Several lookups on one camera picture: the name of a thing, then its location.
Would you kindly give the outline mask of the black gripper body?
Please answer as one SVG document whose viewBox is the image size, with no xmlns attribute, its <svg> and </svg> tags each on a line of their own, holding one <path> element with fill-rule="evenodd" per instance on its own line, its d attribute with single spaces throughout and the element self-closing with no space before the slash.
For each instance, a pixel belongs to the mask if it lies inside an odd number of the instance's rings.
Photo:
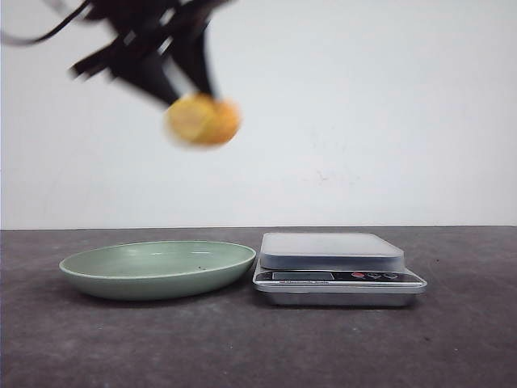
<svg viewBox="0 0 517 388">
<path fill-rule="evenodd" d="M 91 9 L 84 20 L 108 21 L 116 38 L 76 62 L 72 71 L 91 77 L 111 64 L 157 53 L 167 39 L 171 39 L 171 43 L 165 54 L 171 56 L 175 36 L 198 23 L 209 23 L 211 13 L 224 4 L 224 1 L 89 1 L 87 5 Z"/>
</svg>

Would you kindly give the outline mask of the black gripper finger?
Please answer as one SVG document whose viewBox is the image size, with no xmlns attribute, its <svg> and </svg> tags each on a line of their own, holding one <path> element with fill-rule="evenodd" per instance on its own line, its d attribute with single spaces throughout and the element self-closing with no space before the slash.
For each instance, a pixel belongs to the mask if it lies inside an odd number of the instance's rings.
<svg viewBox="0 0 517 388">
<path fill-rule="evenodd" d="M 179 94 L 170 84 L 158 54 L 150 54 L 135 61 L 111 64 L 110 71 L 114 78 L 122 79 L 166 107 L 179 99 Z"/>
<path fill-rule="evenodd" d="M 214 97 L 206 53 L 208 22 L 201 22 L 173 38 L 171 58 L 190 79 L 197 91 Z"/>
</svg>

